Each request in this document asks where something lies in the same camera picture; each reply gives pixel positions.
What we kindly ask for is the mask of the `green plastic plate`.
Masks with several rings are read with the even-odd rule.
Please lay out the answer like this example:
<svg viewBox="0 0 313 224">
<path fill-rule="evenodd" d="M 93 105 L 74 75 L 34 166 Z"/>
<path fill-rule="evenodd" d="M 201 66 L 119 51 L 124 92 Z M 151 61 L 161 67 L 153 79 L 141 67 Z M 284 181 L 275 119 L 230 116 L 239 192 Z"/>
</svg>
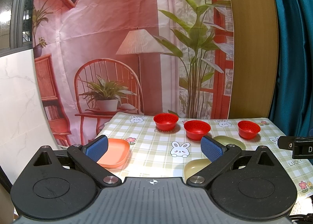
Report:
<svg viewBox="0 0 313 224">
<path fill-rule="evenodd" d="M 216 136 L 214 137 L 214 140 L 224 146 L 232 144 L 238 146 L 241 150 L 246 150 L 245 144 L 234 138 L 230 138 L 227 136 Z"/>
</svg>

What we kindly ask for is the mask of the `orange plastic plate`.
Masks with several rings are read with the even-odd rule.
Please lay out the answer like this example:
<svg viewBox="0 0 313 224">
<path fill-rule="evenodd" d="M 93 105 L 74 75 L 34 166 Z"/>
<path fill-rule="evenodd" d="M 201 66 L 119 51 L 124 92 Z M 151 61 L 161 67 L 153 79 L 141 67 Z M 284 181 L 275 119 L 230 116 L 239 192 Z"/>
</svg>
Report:
<svg viewBox="0 0 313 224">
<path fill-rule="evenodd" d="M 108 150 L 97 163 L 103 168 L 120 167 L 126 162 L 129 152 L 130 144 L 126 140 L 109 138 Z"/>
</svg>

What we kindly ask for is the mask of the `cream yellow plastic plate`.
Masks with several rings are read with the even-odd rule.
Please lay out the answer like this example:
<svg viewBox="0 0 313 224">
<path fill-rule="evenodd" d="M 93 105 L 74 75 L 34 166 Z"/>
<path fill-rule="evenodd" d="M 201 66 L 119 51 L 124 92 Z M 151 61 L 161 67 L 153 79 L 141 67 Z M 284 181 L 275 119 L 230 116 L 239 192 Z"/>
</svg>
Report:
<svg viewBox="0 0 313 224">
<path fill-rule="evenodd" d="M 184 181 L 186 182 L 188 178 L 210 165 L 211 161 L 209 159 L 196 159 L 188 162 L 183 170 Z"/>
</svg>

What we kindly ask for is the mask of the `red plastic bowl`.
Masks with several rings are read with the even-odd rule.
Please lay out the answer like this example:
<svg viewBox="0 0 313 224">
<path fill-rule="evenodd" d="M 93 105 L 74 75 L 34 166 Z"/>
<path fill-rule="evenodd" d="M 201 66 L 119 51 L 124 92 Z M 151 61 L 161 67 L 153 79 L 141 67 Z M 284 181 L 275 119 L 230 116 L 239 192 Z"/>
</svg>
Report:
<svg viewBox="0 0 313 224">
<path fill-rule="evenodd" d="M 154 116 L 153 121 L 161 131 L 170 131 L 176 127 L 179 118 L 175 114 L 160 113 Z"/>
<path fill-rule="evenodd" d="M 206 136 L 211 131 L 211 126 L 199 120 L 190 120 L 183 125 L 186 136 L 194 141 L 200 141 L 204 136 Z"/>
<path fill-rule="evenodd" d="M 257 136 L 261 131 L 261 127 L 252 121 L 240 121 L 238 122 L 238 133 L 240 137 L 246 140 L 251 140 Z"/>
</svg>

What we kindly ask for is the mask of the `teal curtain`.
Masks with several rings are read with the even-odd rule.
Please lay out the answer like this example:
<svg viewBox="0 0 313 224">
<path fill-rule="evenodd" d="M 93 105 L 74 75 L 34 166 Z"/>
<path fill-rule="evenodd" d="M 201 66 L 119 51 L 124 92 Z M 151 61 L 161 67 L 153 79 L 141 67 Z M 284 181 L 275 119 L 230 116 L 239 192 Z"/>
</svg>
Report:
<svg viewBox="0 0 313 224">
<path fill-rule="evenodd" d="M 312 129 L 312 0 L 275 0 L 279 59 L 270 120 L 287 136 Z"/>
</svg>

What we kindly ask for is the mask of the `checkered bunny tablecloth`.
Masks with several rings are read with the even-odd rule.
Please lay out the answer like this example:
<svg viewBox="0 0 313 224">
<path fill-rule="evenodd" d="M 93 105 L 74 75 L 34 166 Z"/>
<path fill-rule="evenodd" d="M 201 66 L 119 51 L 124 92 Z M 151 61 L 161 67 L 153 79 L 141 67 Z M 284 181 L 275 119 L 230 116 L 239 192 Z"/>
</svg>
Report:
<svg viewBox="0 0 313 224">
<path fill-rule="evenodd" d="M 200 142 L 192 141 L 183 128 L 187 120 L 180 118 L 172 131 L 157 129 L 152 116 L 135 116 L 117 113 L 107 122 L 101 134 L 108 138 L 122 139 L 129 143 L 130 153 L 126 163 L 112 169 L 121 179 L 125 177 L 183 177 L 185 165 L 204 159 Z M 270 148 L 294 181 L 299 197 L 312 196 L 312 164 L 305 159 L 292 159 L 292 153 L 279 149 L 277 140 L 283 132 L 269 119 L 254 118 L 261 131 L 252 140 L 244 140 L 238 134 L 238 119 L 206 120 L 211 126 L 209 136 L 226 136 L 243 143 L 247 150 L 260 145 Z"/>
</svg>

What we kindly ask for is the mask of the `white marble panel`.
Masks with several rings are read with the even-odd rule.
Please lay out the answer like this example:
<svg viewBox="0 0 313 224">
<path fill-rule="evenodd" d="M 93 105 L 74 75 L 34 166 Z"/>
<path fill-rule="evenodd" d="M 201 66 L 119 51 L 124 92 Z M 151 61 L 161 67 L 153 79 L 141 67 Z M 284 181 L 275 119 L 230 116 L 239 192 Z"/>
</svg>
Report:
<svg viewBox="0 0 313 224">
<path fill-rule="evenodd" d="M 1 168 L 14 183 L 39 147 L 58 145 L 37 85 L 32 50 L 1 57 Z"/>
</svg>

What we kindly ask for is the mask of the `printed room backdrop cloth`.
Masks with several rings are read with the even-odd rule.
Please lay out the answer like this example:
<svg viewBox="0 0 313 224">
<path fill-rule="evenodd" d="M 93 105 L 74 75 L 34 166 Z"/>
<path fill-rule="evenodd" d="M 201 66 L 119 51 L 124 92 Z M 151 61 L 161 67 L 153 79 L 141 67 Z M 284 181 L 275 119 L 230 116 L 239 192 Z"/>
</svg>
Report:
<svg viewBox="0 0 313 224">
<path fill-rule="evenodd" d="M 226 119 L 231 0 L 33 0 L 34 63 L 56 143 L 95 138 L 119 112 Z"/>
</svg>

